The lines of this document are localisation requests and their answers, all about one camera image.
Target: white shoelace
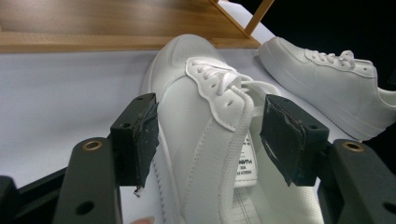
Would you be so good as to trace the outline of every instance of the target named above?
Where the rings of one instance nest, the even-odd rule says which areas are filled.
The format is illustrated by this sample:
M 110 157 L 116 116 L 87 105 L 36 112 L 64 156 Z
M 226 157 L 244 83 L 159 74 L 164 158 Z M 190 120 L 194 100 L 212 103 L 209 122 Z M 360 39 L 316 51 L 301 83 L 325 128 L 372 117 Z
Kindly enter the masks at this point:
M 198 73 L 204 74 L 204 79 L 209 79 L 213 76 L 219 77 L 219 87 L 218 87 L 218 95 L 222 95 L 233 82 L 235 82 L 238 78 L 238 81 L 252 81 L 251 77 L 242 75 L 238 73 L 231 66 L 221 63 L 219 61 L 214 61 L 212 59 L 199 59 L 194 60 L 192 65 L 199 65 Z
M 319 53 L 318 51 L 314 50 L 312 54 L 312 58 L 320 58 L 321 61 L 327 60 L 329 63 L 334 63 L 335 60 L 340 61 L 341 66 L 344 66 L 344 62 L 348 62 L 350 67 L 355 68 L 355 59 L 353 52 L 350 50 L 344 50 L 340 56 L 335 56 L 335 54 L 325 54 Z

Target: shoe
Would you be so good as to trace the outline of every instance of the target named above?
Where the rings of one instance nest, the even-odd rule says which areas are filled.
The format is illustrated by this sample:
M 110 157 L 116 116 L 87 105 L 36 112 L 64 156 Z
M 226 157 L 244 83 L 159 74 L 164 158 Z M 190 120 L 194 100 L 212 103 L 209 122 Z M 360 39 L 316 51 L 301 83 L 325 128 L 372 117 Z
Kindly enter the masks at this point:
M 369 61 L 301 49 L 274 37 L 259 48 L 271 76 L 358 140 L 369 140 L 396 121 L 396 91 L 377 87 Z
M 153 164 L 164 223 L 322 223 L 312 188 L 287 187 L 259 133 L 276 87 L 227 65 L 196 35 L 170 41 L 141 93 L 159 102 Z

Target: white sole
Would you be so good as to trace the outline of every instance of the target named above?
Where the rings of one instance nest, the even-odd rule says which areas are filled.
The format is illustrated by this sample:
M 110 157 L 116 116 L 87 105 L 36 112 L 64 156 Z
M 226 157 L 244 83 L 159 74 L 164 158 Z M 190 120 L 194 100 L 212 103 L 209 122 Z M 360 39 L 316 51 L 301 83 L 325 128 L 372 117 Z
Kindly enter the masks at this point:
M 263 44 L 262 48 L 265 48 L 265 50 L 262 51 L 263 53 L 260 54 L 260 58 L 262 59 L 264 67 L 268 70 L 271 76 L 285 89 L 297 95 L 298 97 L 318 109 L 323 115 L 330 119 L 344 132 L 356 139 L 368 140 L 384 131 L 382 129 L 371 126 L 365 121 L 345 111 L 344 108 L 336 104 L 327 96 L 320 94 L 319 92 L 305 86 L 304 83 L 300 82 L 294 76 L 292 76 L 289 71 L 281 67 L 281 65 L 273 57 L 271 50 L 269 50 L 266 43 Z M 298 85 L 297 88 L 304 89 L 304 95 L 296 93 L 296 85 Z M 329 105 L 332 108 L 329 110 L 329 112 L 324 112 L 323 110 L 321 110 L 321 108 L 329 107 Z

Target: white surface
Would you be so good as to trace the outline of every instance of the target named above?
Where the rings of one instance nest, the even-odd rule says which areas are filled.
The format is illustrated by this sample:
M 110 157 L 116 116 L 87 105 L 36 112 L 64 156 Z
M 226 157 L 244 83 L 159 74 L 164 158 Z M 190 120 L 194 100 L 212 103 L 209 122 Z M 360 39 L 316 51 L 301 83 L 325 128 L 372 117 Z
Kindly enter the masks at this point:
M 220 4 L 242 24 L 251 18 L 239 5 Z M 273 36 L 262 25 L 257 30 L 253 36 L 261 42 Z M 78 142 L 107 136 L 110 125 L 138 96 L 157 52 L 0 54 L 0 175 L 12 176 L 22 187 L 64 168 Z M 262 67 L 256 49 L 219 52 L 238 72 L 278 86 Z M 328 126 L 331 141 L 347 137 L 311 105 L 279 89 Z M 140 199 L 134 189 L 121 189 L 125 223 L 148 216 L 161 223 L 153 173 Z

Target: black plastic bracket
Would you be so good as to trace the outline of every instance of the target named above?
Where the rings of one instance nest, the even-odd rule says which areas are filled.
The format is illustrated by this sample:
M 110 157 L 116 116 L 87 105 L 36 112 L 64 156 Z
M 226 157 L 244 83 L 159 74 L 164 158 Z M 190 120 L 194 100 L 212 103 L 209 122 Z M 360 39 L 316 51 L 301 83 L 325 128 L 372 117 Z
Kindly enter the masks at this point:
M 318 189 L 325 223 L 396 223 L 396 178 L 364 144 L 338 139 L 291 100 L 267 95 L 262 143 L 287 184 Z

